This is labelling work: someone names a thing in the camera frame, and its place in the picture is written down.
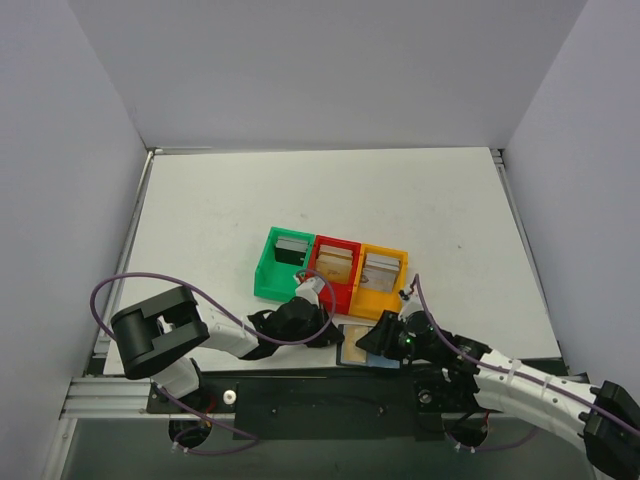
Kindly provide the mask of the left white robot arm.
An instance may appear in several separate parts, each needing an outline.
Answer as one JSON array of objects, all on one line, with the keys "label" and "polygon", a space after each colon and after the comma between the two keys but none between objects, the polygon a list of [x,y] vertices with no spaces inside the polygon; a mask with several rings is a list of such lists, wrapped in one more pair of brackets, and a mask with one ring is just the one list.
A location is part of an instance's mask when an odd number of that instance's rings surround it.
[{"label": "left white robot arm", "polygon": [[241,361],[258,361],[282,346],[338,345],[344,334],[320,302],[323,289],[323,282],[312,279],[277,309],[260,310],[233,326],[203,320],[194,294],[185,286],[127,307],[111,320],[125,377],[150,379],[160,402],[167,404],[170,397],[186,412],[214,404],[215,394],[188,354],[204,347]]}]

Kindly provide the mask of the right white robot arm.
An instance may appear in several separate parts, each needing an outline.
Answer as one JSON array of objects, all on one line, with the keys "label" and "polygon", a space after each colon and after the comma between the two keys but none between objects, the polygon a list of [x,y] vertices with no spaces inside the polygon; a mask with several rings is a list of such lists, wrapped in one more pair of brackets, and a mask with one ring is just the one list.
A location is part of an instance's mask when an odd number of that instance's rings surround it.
[{"label": "right white robot arm", "polygon": [[422,309],[383,313],[357,347],[390,360],[424,360],[447,383],[449,402],[516,417],[571,443],[612,479],[639,476],[639,404],[622,386],[599,386],[534,369],[435,324]]}]

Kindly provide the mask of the black card holder wallet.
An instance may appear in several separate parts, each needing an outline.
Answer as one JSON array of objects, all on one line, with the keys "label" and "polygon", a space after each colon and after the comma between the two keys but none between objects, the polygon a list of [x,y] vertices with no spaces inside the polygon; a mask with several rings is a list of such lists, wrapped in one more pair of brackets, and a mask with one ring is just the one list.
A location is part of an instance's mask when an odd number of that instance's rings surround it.
[{"label": "black card holder wallet", "polygon": [[371,330],[370,326],[342,324],[338,326],[338,329],[343,334],[344,341],[336,349],[337,365],[388,370],[400,368],[399,361],[368,353],[356,346],[356,342]]}]

